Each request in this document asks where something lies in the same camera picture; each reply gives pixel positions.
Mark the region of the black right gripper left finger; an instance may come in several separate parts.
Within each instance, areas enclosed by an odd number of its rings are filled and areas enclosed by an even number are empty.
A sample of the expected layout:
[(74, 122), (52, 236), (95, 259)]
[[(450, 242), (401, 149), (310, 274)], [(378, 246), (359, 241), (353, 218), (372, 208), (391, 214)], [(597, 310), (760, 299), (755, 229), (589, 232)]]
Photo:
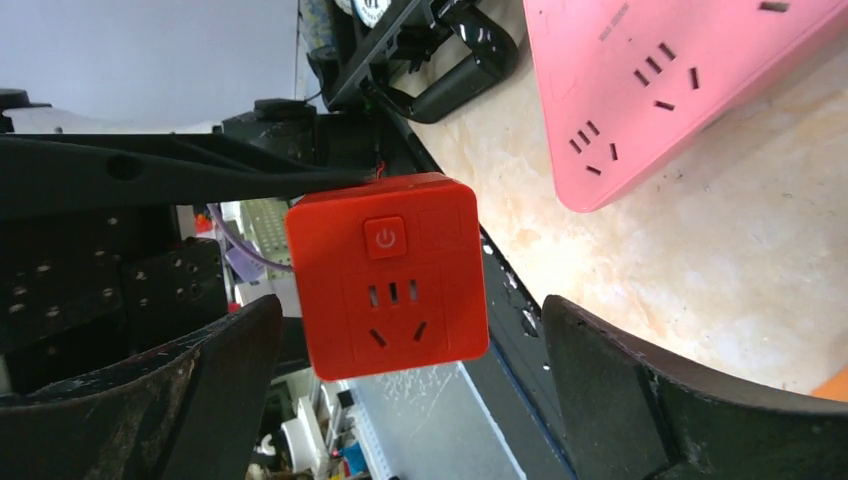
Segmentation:
[(1, 400), (5, 479), (241, 479), (282, 343), (279, 301)]

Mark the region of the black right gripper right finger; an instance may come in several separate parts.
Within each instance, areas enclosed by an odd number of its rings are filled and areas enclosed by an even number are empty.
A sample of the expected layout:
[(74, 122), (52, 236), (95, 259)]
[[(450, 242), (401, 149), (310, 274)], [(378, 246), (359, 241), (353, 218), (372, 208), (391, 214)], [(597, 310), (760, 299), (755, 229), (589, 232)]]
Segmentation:
[(843, 479), (847, 406), (744, 380), (560, 296), (542, 306), (580, 479)]

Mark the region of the pink triangular power strip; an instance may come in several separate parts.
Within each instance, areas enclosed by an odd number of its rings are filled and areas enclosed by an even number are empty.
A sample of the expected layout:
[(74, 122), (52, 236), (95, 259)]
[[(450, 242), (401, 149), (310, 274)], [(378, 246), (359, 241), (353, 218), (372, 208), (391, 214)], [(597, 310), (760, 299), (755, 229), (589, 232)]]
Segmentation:
[(847, 29), (839, 0), (524, 3), (554, 189), (626, 195), (692, 137)]

